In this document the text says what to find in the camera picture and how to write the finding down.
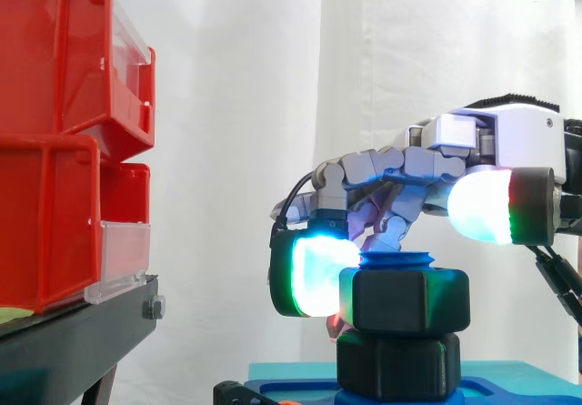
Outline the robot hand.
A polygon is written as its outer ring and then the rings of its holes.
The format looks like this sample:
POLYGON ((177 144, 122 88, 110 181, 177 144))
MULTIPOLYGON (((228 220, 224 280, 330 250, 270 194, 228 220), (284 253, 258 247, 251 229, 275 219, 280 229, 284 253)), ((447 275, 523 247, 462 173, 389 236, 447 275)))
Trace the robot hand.
POLYGON ((270 296, 287 317, 328 319, 332 337, 431 337, 465 329, 468 279, 401 248, 421 214, 462 236, 521 245, 574 319, 581 279, 552 248, 581 232, 581 124, 508 94, 429 118, 389 146, 346 154, 302 178, 272 211, 270 296))

